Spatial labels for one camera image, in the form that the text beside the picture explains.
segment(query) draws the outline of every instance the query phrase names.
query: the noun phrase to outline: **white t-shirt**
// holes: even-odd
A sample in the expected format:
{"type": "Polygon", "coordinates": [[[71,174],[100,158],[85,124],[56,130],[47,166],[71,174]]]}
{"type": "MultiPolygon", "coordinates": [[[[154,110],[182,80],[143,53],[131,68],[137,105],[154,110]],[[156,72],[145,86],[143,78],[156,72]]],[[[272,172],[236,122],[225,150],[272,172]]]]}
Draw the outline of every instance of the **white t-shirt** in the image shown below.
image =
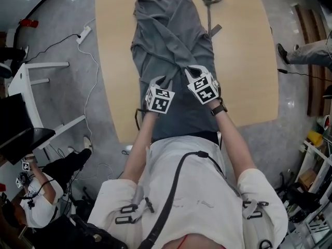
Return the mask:
{"type": "MultiPolygon", "coordinates": [[[[208,140],[181,136],[157,141],[151,145],[146,167],[149,169],[148,197],[155,213],[145,210],[136,224],[116,225],[115,218],[125,216],[119,210],[131,204],[136,189],[134,182],[120,179],[103,183],[88,222],[105,229],[129,248],[138,248],[160,215],[181,157],[199,150],[209,153],[225,170],[219,147],[208,140]]],[[[286,235],[287,214],[265,176],[257,169],[246,170],[238,180],[238,189],[246,198],[253,194],[256,200],[270,203],[267,214],[274,232],[272,243],[277,247],[286,235]]],[[[195,155],[188,156],[183,163],[173,207],[153,248],[162,248],[190,233],[204,235],[227,249],[245,248],[242,199],[228,186],[211,160],[195,155]]]]}
{"type": "MultiPolygon", "coordinates": [[[[52,180],[51,176],[48,176],[44,173],[48,180],[52,180]]],[[[57,203],[59,199],[63,196],[63,190],[57,181],[51,181],[50,184],[54,188],[56,192],[56,197],[54,198],[53,204],[47,201],[47,199],[43,196],[45,191],[43,189],[40,190],[39,194],[33,199],[35,204],[34,207],[29,209],[28,202],[30,199],[23,199],[20,203],[21,207],[23,207],[26,216],[27,226],[31,228],[44,228],[48,225],[54,215],[57,203]]],[[[27,190],[28,193],[25,197],[34,196],[40,189],[41,184],[36,178],[33,178],[31,183],[29,184],[27,190]]]]}

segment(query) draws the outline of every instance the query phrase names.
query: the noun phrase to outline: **floor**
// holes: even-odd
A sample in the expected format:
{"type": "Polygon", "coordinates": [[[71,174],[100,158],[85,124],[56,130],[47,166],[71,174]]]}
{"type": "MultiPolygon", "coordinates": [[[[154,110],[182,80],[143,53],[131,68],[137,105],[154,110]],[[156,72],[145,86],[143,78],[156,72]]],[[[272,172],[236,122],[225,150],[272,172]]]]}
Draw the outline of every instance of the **floor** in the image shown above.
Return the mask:
{"type": "MultiPolygon", "coordinates": [[[[303,44],[291,5],[300,3],[319,11],[317,0],[262,0],[262,2],[273,30],[274,42],[282,43],[287,50],[291,50],[294,44],[303,44]]],[[[38,28],[22,28],[18,37],[18,46],[30,45],[28,58],[31,58],[66,36],[80,33],[83,25],[94,17],[94,0],[47,0],[30,17],[39,21],[38,28]]],[[[83,42],[81,49],[92,53],[99,63],[95,22],[92,21],[89,25],[93,31],[83,42]]],[[[88,93],[94,85],[96,64],[90,56],[77,50],[75,39],[76,37],[72,36],[34,60],[34,62],[70,63],[70,67],[61,70],[31,73],[32,79],[50,78],[50,84],[33,87],[36,104],[45,127],[55,128],[82,115],[88,93]]],[[[279,57],[276,59],[279,68],[286,68],[279,57]]],[[[292,72],[308,72],[306,66],[289,66],[287,69],[292,72]]],[[[256,165],[275,186],[279,183],[281,171],[287,173],[297,170],[300,162],[299,145],[315,121],[306,115],[308,78],[284,74],[279,74],[278,77],[277,120],[240,128],[256,165]]],[[[94,153],[75,185],[78,188],[87,186],[88,192],[95,196],[103,181],[108,177],[117,178],[127,158],[121,154],[123,147],[116,136],[100,70],[98,83],[89,99],[86,115],[93,132],[94,153]]],[[[68,146],[82,150],[84,135],[90,136],[90,133],[83,121],[52,141],[52,146],[55,149],[60,148],[66,155],[68,146]]],[[[48,150],[54,158],[59,157],[53,149],[48,150]]],[[[37,154],[45,160],[42,152],[37,154]]],[[[229,165],[227,174],[232,177],[229,165]]]]}

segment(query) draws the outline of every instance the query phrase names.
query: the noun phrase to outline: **yellow object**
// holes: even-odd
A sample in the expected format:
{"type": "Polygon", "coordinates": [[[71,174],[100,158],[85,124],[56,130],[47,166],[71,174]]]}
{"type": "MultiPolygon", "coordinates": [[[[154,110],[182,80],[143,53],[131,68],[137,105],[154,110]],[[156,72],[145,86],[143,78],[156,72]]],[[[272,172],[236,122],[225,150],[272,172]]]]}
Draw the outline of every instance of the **yellow object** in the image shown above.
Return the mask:
{"type": "MultiPolygon", "coordinates": [[[[130,51],[136,28],[135,1],[95,0],[100,62],[121,143],[135,140],[138,130],[134,114],[141,107],[140,79],[130,51]]],[[[192,1],[207,29],[206,6],[202,0],[192,1]]],[[[222,0],[211,6],[211,15],[212,27],[223,27],[213,36],[212,44],[229,116],[237,126],[276,119],[279,92],[275,47],[262,1],[222,0]]]]}
{"type": "Polygon", "coordinates": [[[308,133],[308,139],[316,146],[319,147],[321,146],[322,142],[323,142],[323,135],[310,130],[308,133]]]}

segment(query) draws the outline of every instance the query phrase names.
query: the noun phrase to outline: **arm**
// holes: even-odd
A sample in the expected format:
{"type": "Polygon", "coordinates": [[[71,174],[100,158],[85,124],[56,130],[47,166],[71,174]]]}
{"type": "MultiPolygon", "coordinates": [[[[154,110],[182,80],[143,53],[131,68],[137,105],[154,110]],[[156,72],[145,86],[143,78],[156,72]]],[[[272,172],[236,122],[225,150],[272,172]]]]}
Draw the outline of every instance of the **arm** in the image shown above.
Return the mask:
{"type": "MultiPolygon", "coordinates": [[[[209,107],[214,109],[218,107],[219,104],[219,100],[213,100],[209,102],[209,107]]],[[[256,166],[251,158],[246,142],[227,113],[222,111],[216,114],[215,118],[218,123],[219,130],[222,133],[223,141],[225,143],[230,162],[233,166],[235,177],[238,180],[242,172],[251,168],[256,169],[256,166]]]]}
{"type": "Polygon", "coordinates": [[[136,184],[139,182],[146,164],[146,148],[150,148],[152,132],[157,117],[157,113],[146,113],[139,134],[129,153],[128,161],[124,167],[121,179],[129,179],[136,184]]]}
{"type": "MultiPolygon", "coordinates": [[[[37,163],[35,161],[30,162],[30,168],[41,185],[43,185],[45,182],[48,181],[48,178],[41,171],[41,169],[38,168],[37,163]]],[[[56,197],[56,191],[54,190],[52,185],[50,183],[45,184],[43,186],[43,190],[45,192],[44,197],[46,198],[46,200],[51,204],[53,204],[54,198],[56,197]]]]}

